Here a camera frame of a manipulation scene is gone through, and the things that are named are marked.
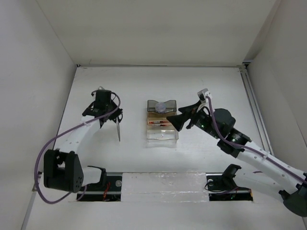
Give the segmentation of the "black handled scissors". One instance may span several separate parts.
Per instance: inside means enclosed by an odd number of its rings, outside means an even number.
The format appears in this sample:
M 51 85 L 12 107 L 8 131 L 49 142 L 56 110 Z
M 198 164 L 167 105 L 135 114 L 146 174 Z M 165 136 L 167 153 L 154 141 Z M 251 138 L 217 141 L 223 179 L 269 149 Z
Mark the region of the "black handled scissors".
M 117 134 L 118 134 L 118 140 L 121 141 L 121 136 L 120 136 L 120 123 L 123 119 L 123 110 L 122 109 L 118 109 L 115 112 L 115 118 L 113 119 L 113 121 L 116 123 L 117 126 Z

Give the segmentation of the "small clear clip jar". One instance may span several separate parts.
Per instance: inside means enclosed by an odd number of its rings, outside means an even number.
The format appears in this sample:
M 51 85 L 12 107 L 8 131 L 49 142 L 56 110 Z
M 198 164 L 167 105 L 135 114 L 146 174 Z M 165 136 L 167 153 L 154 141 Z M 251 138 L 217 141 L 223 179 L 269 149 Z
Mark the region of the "small clear clip jar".
M 155 111 L 159 114 L 164 114 L 166 112 L 166 104 L 163 102 L 158 102 L 155 104 Z

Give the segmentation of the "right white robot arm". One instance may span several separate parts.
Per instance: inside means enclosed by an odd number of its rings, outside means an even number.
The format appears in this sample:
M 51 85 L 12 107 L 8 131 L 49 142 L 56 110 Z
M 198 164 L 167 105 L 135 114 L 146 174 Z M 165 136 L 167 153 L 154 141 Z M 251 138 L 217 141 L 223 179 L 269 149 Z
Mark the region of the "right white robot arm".
M 181 107 L 179 111 L 179 115 L 167 117 L 177 131 L 188 121 L 188 129 L 198 127 L 218 139 L 217 146 L 221 151 L 257 169 L 248 172 L 239 165 L 230 164 L 216 182 L 220 194 L 239 187 L 249 188 L 277 199 L 292 213 L 306 217 L 306 172 L 275 158 L 235 129 L 236 120 L 226 109 L 213 109 L 212 105 L 204 106 L 197 102 Z

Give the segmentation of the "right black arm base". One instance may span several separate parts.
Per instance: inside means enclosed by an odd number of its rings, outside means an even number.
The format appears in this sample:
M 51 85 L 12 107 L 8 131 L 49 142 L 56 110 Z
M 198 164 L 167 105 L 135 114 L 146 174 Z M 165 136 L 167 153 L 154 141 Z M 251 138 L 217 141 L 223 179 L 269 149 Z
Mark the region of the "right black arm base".
M 239 187 L 234 181 L 239 165 L 230 164 L 223 172 L 206 174 L 204 190 L 209 201 L 253 201 L 249 188 Z

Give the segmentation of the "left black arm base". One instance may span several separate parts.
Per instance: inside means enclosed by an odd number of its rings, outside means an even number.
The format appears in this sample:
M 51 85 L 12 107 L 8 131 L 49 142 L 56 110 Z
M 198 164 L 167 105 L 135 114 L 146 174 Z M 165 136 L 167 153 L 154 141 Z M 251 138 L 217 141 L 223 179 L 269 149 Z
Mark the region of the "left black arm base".
M 119 202 L 121 201 L 122 175 L 120 172 L 107 172 L 102 183 L 87 185 L 77 193 L 76 199 L 81 202 Z

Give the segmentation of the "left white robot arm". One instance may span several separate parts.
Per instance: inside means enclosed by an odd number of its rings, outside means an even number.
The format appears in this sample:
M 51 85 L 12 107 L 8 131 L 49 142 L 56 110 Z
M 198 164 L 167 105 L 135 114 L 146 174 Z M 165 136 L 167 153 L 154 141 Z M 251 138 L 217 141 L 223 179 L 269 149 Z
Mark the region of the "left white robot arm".
M 106 170 L 102 167 L 82 167 L 80 155 L 90 139 L 108 120 L 119 124 L 123 110 L 118 95 L 98 89 L 91 94 L 94 101 L 83 111 L 80 122 L 66 132 L 66 140 L 55 150 L 44 154 L 44 186 L 60 191 L 77 193 L 85 186 L 102 190 L 107 184 Z

